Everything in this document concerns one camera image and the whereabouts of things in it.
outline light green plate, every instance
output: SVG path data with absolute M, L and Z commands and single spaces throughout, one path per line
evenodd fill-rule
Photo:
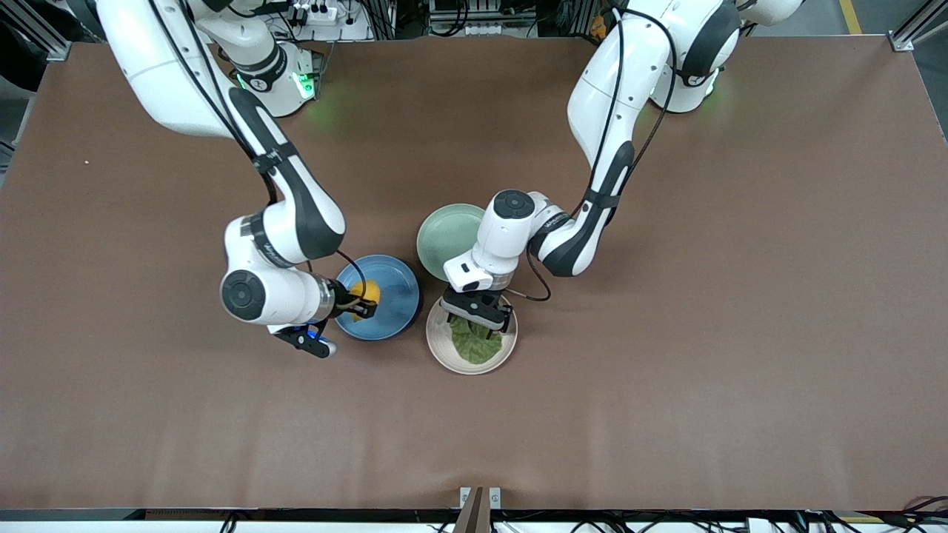
M 446 282 L 445 261 L 473 248 L 483 209 L 451 204 L 428 215 L 418 230 L 418 259 L 432 276 Z

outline brown table mat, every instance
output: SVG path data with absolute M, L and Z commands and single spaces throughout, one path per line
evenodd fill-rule
M 419 267 L 445 204 L 589 169 L 578 41 L 337 47 L 282 123 L 343 245 Z M 656 115 L 649 108 L 644 134 Z M 641 143 L 644 135 L 637 137 Z M 52 64 L 0 191 L 0 505 L 898 508 L 948 482 L 948 151 L 882 37 L 750 39 L 668 117 L 596 259 L 518 306 L 493 374 L 422 319 L 316 360 L 218 302 L 264 187 L 232 141 L 153 123 L 106 46 Z M 339 260 L 316 268 L 335 275 Z M 521 266 L 515 287 L 536 292 Z

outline blue plate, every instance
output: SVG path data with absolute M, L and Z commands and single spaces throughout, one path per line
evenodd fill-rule
M 349 335 L 359 340 L 383 340 L 398 335 L 418 316 L 421 291 L 418 279 L 408 265 L 391 255 L 367 255 L 355 260 L 367 280 L 374 280 L 382 293 L 375 316 L 354 321 L 349 313 L 336 318 L 336 323 Z M 346 288 L 359 281 L 352 265 L 346 266 L 336 279 Z

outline green vegetable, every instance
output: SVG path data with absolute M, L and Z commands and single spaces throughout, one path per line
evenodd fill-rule
M 501 334 L 494 332 L 488 339 L 488 331 L 480 324 L 454 317 L 451 321 L 451 341 L 458 355 L 471 364 L 484 364 L 496 356 L 501 350 Z

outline green led light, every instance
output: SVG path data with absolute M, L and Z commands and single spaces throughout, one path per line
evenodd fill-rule
M 293 81 L 296 82 L 297 88 L 300 90 L 300 96 L 303 98 L 310 99 L 316 96 L 313 82 L 309 79 L 308 75 L 294 72 Z

